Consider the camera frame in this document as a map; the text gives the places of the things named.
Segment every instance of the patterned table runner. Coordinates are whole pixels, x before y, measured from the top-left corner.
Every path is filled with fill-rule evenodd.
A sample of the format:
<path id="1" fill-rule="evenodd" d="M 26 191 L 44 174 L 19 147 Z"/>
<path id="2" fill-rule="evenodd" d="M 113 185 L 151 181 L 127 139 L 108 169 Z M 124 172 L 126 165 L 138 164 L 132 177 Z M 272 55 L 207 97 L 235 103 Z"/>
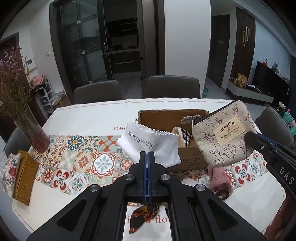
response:
<path id="1" fill-rule="evenodd" d="M 40 163 L 35 179 L 51 188 L 76 196 L 91 184 L 105 186 L 128 173 L 133 161 L 116 145 L 119 136 L 50 136 L 48 149 L 29 154 Z M 233 189 L 267 172 L 263 156 L 253 154 L 225 167 Z M 210 179 L 204 169 L 173 173 L 199 181 L 206 186 Z"/>

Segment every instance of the coin purse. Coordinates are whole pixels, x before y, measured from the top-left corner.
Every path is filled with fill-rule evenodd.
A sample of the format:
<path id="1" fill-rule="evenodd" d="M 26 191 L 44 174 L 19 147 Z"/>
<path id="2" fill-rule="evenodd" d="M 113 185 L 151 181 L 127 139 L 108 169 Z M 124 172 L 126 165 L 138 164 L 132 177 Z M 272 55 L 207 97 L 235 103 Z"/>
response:
<path id="1" fill-rule="evenodd" d="M 247 107 L 239 100 L 192 123 L 196 145 L 213 167 L 225 167 L 248 158 L 254 151 L 244 141 L 249 131 L 257 133 Z"/>

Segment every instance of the potted plant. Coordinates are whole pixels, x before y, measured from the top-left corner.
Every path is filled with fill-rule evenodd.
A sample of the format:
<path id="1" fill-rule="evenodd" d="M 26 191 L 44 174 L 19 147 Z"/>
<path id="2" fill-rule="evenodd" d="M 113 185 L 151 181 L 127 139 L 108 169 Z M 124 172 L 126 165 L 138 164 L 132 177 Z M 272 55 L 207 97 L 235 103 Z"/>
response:
<path id="1" fill-rule="evenodd" d="M 29 108 L 32 97 L 19 47 L 6 48 L 0 60 L 0 114 L 8 115 L 39 153 L 49 146 L 49 137 Z"/>

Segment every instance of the wooden door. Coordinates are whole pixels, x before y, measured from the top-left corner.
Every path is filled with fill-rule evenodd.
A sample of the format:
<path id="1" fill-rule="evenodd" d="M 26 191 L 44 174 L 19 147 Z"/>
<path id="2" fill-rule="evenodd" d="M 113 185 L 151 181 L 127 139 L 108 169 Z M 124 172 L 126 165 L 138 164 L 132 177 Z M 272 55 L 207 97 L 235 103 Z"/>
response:
<path id="1" fill-rule="evenodd" d="M 207 76 L 219 87 L 222 85 L 226 67 L 229 36 L 230 15 L 213 16 Z"/>
<path id="2" fill-rule="evenodd" d="M 249 78 L 254 48 L 255 48 L 255 19 L 237 7 L 237 40 L 231 76 L 237 78 L 238 73 Z"/>

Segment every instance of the chair backrest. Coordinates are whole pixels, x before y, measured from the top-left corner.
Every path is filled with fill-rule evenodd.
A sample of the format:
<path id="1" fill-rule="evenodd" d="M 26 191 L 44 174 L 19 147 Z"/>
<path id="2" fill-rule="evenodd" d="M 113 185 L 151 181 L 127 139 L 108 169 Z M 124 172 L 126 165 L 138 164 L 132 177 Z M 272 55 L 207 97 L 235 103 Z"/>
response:
<path id="1" fill-rule="evenodd" d="M 147 96 L 200 99 L 200 83 L 193 77 L 155 75 L 148 79 Z"/>
<path id="2" fill-rule="evenodd" d="M 74 103 L 87 104 L 111 100 L 122 100 L 120 86 L 116 80 L 84 85 L 74 90 Z"/>
<path id="3" fill-rule="evenodd" d="M 28 151 L 30 147 L 31 144 L 28 142 L 20 128 L 17 127 L 9 137 L 4 147 L 4 152 L 7 156 L 11 153 L 16 155 L 19 150 Z"/>
<path id="4" fill-rule="evenodd" d="M 264 136 L 289 148 L 292 147 L 294 137 L 284 120 L 272 107 L 267 107 L 255 120 L 255 124 Z"/>

